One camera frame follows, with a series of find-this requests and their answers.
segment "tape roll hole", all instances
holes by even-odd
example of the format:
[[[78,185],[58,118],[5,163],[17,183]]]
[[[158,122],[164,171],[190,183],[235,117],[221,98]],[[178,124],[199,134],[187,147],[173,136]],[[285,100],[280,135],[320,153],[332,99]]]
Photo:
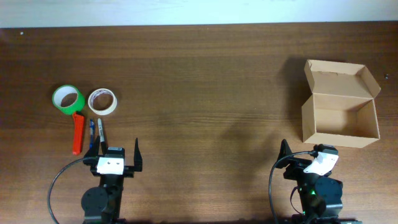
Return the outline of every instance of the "tape roll hole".
[[[92,99],[91,99],[91,106],[95,109],[95,110],[106,110],[108,109],[113,103],[113,96],[111,94],[111,92],[107,91],[107,90],[100,90],[98,92],[96,92]]]
[[[61,87],[54,94],[54,103],[63,108],[71,106],[76,100],[77,91],[70,86]]]

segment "tape roll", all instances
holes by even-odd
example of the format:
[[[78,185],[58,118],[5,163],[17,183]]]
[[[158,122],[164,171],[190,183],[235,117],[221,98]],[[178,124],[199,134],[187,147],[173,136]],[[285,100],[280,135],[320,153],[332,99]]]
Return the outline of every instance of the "tape roll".
[[[69,94],[76,93],[77,97],[75,101],[69,106],[61,106],[62,100]],[[62,113],[71,115],[76,111],[80,111],[85,106],[85,97],[79,92],[79,90],[73,85],[63,85],[52,95],[52,103],[56,108],[58,108]]]
[[[104,110],[96,110],[96,109],[94,109],[94,106],[93,106],[94,100],[95,100],[95,98],[97,98],[98,96],[100,96],[102,94],[111,95],[112,96],[112,104],[111,104],[111,106],[109,106],[109,108],[106,108]],[[112,113],[112,111],[114,111],[114,109],[116,108],[117,105],[118,105],[118,99],[116,99],[116,96],[109,89],[105,89],[105,88],[97,89],[92,94],[90,94],[90,96],[88,97],[88,106],[94,113],[96,113],[98,115],[107,115],[107,114]]]

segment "blue pen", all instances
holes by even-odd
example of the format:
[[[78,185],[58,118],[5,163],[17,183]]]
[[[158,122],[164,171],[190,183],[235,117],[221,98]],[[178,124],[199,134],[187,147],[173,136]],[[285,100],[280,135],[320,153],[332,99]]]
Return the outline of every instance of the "blue pen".
[[[94,144],[94,134],[95,134],[95,124],[92,119],[90,119],[90,149]]]

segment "white tape roll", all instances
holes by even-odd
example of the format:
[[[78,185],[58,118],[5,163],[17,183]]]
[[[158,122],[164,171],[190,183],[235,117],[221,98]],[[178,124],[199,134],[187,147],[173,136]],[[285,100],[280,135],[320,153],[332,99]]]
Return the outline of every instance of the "white tape roll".
[[[96,110],[93,107],[94,104],[94,99],[97,98],[97,96],[100,96],[101,94],[109,94],[112,96],[112,104],[109,108],[106,108],[105,110]],[[112,111],[114,111],[114,109],[116,108],[116,106],[118,105],[118,100],[116,99],[116,96],[113,94],[113,92],[109,89],[105,89],[105,88],[100,88],[95,90],[92,94],[90,94],[90,96],[88,97],[88,106],[90,107],[90,109],[92,111],[94,111],[94,113],[98,114],[98,115],[107,115],[112,113]]]

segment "green tape roll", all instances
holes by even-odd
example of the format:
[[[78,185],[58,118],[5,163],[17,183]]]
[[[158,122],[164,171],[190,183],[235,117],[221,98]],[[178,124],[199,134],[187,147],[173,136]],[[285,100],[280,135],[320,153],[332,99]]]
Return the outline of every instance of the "green tape roll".
[[[76,93],[77,97],[75,101],[69,106],[61,106],[62,100],[69,94]],[[76,111],[80,111],[85,106],[85,97],[79,92],[79,90],[73,85],[63,85],[52,95],[52,103],[56,108],[58,108],[62,113],[71,115]]]

